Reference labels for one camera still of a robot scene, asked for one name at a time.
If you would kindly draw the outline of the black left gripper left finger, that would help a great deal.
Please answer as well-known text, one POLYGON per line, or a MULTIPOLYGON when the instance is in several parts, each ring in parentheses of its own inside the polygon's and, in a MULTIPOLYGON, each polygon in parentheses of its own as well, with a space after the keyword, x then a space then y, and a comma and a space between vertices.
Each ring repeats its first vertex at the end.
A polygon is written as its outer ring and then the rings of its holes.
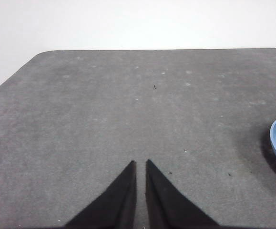
POLYGON ((131 161, 107 189, 72 218, 65 228, 132 229, 136 201, 136 162, 131 161))

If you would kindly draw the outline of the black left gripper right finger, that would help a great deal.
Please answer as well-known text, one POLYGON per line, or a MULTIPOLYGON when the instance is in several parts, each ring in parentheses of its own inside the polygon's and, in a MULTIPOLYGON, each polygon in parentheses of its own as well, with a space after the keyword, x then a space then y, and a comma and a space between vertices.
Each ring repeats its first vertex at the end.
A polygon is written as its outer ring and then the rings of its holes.
POLYGON ((220 225, 188 200, 149 159, 146 203, 152 229, 211 229, 220 225))

